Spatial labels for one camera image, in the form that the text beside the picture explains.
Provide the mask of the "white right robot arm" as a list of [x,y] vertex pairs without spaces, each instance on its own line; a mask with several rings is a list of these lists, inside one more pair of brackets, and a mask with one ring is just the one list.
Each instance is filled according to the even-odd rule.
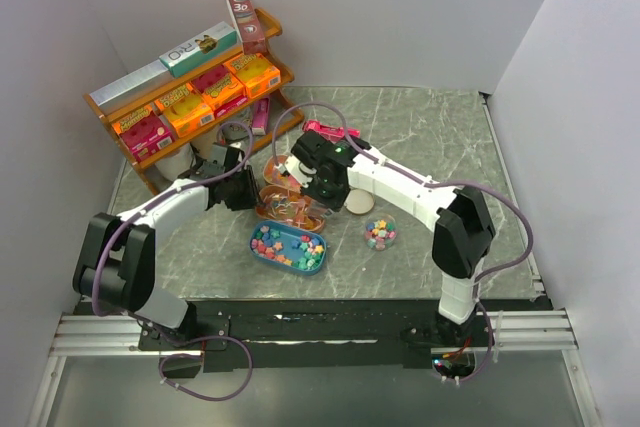
[[334,143],[315,132],[302,134],[277,170],[333,211],[360,189],[424,225],[433,234],[431,257],[442,273],[438,336],[456,346],[471,335],[474,281],[496,233],[478,188],[443,186],[391,161],[364,140],[344,137]]

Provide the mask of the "blue tin of star candies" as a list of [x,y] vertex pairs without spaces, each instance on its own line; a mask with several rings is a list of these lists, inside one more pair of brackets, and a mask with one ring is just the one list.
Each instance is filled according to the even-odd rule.
[[321,235],[273,220],[256,225],[248,248],[266,264],[304,276],[317,274],[327,257],[326,241]]

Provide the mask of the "pink tin of lollipops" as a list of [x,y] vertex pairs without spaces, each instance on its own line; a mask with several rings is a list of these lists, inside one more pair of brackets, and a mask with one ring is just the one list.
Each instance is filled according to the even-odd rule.
[[312,212],[312,199],[282,186],[268,185],[259,192],[260,202],[255,207],[256,214],[266,220],[320,233],[325,227],[325,219]]

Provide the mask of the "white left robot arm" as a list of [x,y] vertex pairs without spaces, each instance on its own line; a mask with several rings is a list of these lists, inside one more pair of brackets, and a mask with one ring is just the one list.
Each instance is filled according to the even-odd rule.
[[126,313],[149,322],[174,348],[198,336],[196,306],[156,280],[156,248],[190,219],[217,205],[251,210],[259,200],[248,157],[215,144],[165,191],[118,215],[99,213],[89,222],[74,272],[73,289],[91,300],[93,313]]

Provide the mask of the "clear plastic jar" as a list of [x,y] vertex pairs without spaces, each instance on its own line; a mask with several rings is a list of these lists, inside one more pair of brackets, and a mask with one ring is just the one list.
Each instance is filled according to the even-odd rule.
[[384,251],[391,247],[397,238],[397,223],[386,214],[369,217],[364,224],[366,245],[373,250]]

